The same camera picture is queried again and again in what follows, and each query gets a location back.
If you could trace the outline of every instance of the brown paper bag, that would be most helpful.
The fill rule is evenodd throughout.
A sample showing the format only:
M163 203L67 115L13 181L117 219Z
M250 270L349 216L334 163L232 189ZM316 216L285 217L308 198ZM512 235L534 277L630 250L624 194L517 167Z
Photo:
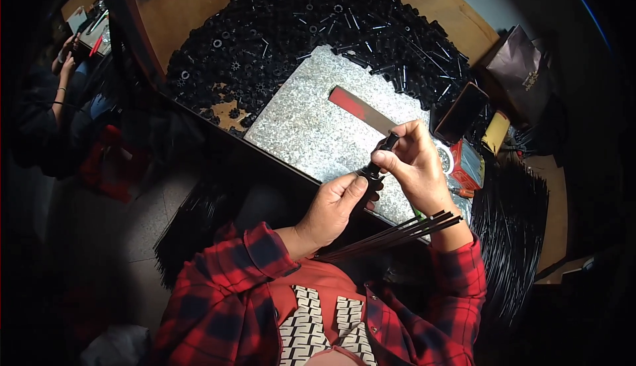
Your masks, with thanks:
M534 125L550 98L548 66L520 25L476 66L478 85L514 126Z

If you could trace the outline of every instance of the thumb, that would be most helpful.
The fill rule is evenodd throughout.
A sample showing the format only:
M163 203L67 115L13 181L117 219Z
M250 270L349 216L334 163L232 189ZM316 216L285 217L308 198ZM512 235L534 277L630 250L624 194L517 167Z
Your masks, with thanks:
M354 210L355 204L358 203L358 201L362 198L362 195L366 192L366 188L368 186L369 183L364 177L356 177L351 185L345 189L345 193L338 201L338 207L340 210L347 214L351 213L351 211Z
M409 177L409 165L399 160L393 152L387 150L377 150L371 155L371 162L386 169L398 181L406 180Z

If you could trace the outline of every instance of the black umbrella part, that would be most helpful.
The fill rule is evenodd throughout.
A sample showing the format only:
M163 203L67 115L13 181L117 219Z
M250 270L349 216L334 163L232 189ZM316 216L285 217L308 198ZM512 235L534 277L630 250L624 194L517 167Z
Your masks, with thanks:
M214 244L218 228L232 218L233 205L218 179L203 177L196 183L153 247L165 288L174 288L184 262Z
M324 255L320 254L316 256L316 259L323 262L336 262L338 260L350 259L351 257L386 250L390 247L414 241L422 236L431 235L442 229L454 226L460 222L461 219L461 216L455 217L450 211L440 211L428 219L421 221L418 221L418 217L414 217L361 241Z
M488 293L483 330L513 329L537 272L548 215L545 180L525 166L486 169L484 187L473 199L471 228L481 239Z

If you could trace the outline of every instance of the person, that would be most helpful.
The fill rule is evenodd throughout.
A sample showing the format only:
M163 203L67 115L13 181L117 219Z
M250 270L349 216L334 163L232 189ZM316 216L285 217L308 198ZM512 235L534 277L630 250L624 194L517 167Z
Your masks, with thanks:
M424 214L458 214L422 121L393 132L400 136L393 151L371 160ZM480 242L464 221L431 238L439 292L425 318L381 282L358 288L338 267L311 259L343 232L367 185L354 173L322 184L293 227L221 230L214 246L185 263L149 364L473 364L486 280Z
M83 139L94 118L89 108L80 110L88 65L76 66L73 52L79 41L79 34L69 37L50 69L31 66L12 110L16 162L24 168L39 166L43 174L60 179L81 164Z

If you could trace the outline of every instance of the red box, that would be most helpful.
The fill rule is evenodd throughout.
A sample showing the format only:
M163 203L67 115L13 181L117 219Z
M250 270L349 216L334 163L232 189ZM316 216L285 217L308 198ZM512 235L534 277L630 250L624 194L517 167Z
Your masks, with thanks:
M450 176L464 188L478 190L483 187L485 163L481 155L468 143L460 139L450 147L455 166Z

